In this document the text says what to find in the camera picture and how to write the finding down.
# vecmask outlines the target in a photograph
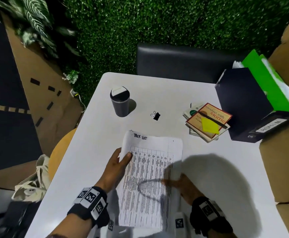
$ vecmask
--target hand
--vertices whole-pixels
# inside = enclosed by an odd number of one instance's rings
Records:
[[[189,204],[192,205],[193,201],[201,196],[205,196],[201,191],[196,188],[192,181],[185,175],[181,174],[179,180],[166,180],[162,179],[161,183],[166,186],[175,187],[181,193],[183,199]]]
[[[129,164],[132,153],[128,152],[124,158],[119,162],[119,153],[121,148],[115,150],[109,159],[102,177],[98,180],[95,186],[102,188],[106,193],[112,190],[117,185],[124,175],[126,166]]]

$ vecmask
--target stack of books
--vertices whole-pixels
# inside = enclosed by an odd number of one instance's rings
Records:
[[[218,137],[230,128],[227,122],[232,115],[212,104],[195,104],[183,112],[190,134],[199,136],[206,142],[218,140]]]

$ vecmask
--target yellow sticky note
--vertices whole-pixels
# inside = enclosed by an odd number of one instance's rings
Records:
[[[212,120],[206,117],[201,117],[201,121],[202,121],[203,131],[217,134],[217,135],[219,134],[218,125],[214,123]]]

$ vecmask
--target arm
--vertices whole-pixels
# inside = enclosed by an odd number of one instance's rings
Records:
[[[115,150],[109,159],[105,171],[99,181],[94,185],[102,188],[106,193],[112,190],[121,180],[129,164],[132,153],[128,152],[119,162],[121,148]],[[91,219],[83,220],[75,214],[69,214],[51,232],[48,238],[86,238],[93,227]]]
[[[166,186],[175,187],[179,190],[181,193],[181,196],[183,199],[192,206],[194,200],[196,200],[198,197],[205,197],[205,195],[198,190],[198,188],[192,183],[192,181],[185,175],[181,174],[179,180],[161,180],[161,183]],[[190,219],[191,225],[196,229],[196,227],[199,227],[198,221],[193,221]],[[219,233],[216,232],[213,229],[210,229],[207,232],[208,238],[237,238],[235,234],[232,233]]]

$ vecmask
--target green folder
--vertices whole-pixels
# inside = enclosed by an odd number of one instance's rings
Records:
[[[253,50],[242,61],[242,64],[249,68],[274,111],[289,112],[289,86],[285,84],[265,56],[259,56]]]

